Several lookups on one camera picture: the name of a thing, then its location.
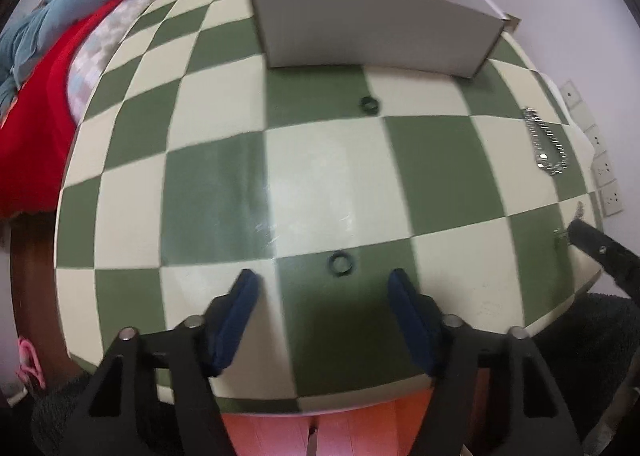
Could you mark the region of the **pink hanger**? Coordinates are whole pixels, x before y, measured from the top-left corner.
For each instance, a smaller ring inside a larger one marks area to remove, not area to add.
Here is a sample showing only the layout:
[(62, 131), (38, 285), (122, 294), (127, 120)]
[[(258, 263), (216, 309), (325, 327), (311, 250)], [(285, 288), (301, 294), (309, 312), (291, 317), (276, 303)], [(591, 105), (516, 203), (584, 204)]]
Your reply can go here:
[(18, 369), (17, 377), (25, 387), (31, 387), (37, 391), (47, 389), (46, 378), (34, 345), (26, 338), (17, 339)]

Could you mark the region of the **white power strip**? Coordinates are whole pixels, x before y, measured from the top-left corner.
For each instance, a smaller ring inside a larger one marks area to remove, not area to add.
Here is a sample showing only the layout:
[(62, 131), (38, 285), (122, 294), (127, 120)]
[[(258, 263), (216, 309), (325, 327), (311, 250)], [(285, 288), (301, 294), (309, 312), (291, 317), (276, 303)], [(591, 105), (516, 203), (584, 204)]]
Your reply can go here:
[(570, 117), (570, 125), (578, 131), (582, 158), (586, 161), (587, 185), (597, 191), (602, 216), (615, 216), (624, 210), (624, 205), (604, 135), (572, 80), (562, 84), (560, 93)]

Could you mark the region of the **bed with red sheet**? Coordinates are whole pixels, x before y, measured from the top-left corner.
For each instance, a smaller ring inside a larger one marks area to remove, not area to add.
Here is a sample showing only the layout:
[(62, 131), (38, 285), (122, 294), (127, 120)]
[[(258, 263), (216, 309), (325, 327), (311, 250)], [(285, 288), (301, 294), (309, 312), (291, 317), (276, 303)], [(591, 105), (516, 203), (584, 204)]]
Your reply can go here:
[(76, 127), (127, 31), (157, 0), (109, 0), (70, 26), (1, 112), (1, 216), (58, 203)]

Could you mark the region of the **green white checkered table cover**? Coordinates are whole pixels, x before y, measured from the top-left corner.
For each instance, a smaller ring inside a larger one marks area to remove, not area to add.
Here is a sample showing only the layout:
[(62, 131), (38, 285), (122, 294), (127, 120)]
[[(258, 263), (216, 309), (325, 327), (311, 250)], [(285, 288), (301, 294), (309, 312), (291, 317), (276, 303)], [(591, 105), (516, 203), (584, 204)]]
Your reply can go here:
[(243, 268), (259, 297), (212, 386), (227, 412), (298, 413), (423, 388), (387, 301), (402, 268), (481, 330), (539, 332), (599, 276), (563, 244), (600, 219), (578, 131), (503, 36), (470, 81), (271, 70), (250, 0), (157, 0), (102, 75), (56, 227), (68, 353), (173, 328)]

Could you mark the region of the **white cardboard box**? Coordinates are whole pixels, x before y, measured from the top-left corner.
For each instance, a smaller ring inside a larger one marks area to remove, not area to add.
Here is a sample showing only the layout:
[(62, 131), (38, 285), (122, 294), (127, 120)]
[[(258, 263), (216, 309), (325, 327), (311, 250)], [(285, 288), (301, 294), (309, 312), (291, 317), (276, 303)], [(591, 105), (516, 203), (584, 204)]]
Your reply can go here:
[(271, 68), (367, 65), (469, 79), (508, 18), (493, 0), (250, 0)]

